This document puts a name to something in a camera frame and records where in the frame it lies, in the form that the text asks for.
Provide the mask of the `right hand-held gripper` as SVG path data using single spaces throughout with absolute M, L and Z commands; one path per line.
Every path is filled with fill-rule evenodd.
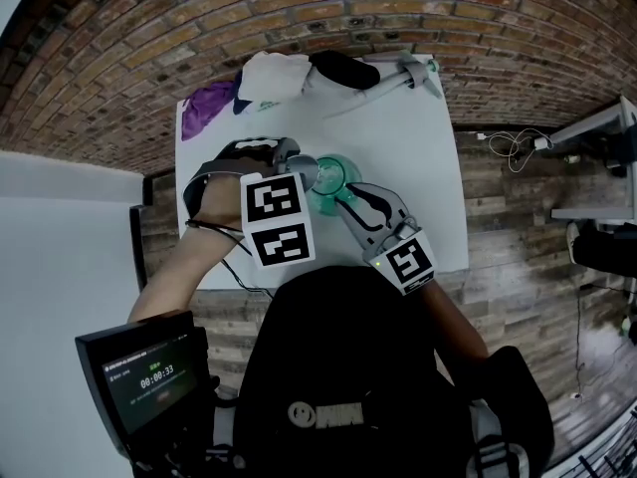
M 363 260 L 403 296 L 433 280 L 436 260 L 431 245 L 414 220 L 405 220 L 410 214 L 400 196 L 368 182 L 350 182 L 345 187 L 363 200 L 362 209 L 339 199 L 335 201 L 337 213 L 365 250 Z M 395 227 L 376 244 L 384 230 Z

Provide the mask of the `person's left hand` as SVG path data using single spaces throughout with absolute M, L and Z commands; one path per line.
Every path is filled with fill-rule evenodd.
M 213 174 L 206 184 L 195 220 L 242 228 L 240 178 L 230 174 Z

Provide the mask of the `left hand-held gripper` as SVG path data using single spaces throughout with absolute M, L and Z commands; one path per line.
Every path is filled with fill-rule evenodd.
M 316 258 L 314 233 L 304 178 L 284 163 L 300 153 L 288 137 L 251 137 L 226 145 L 214 160 L 203 163 L 186 184 L 182 198 L 188 226 L 210 229 L 194 219 L 208 178 L 230 174 L 240 178 L 242 231 L 246 247 L 261 270 L 306 263 Z

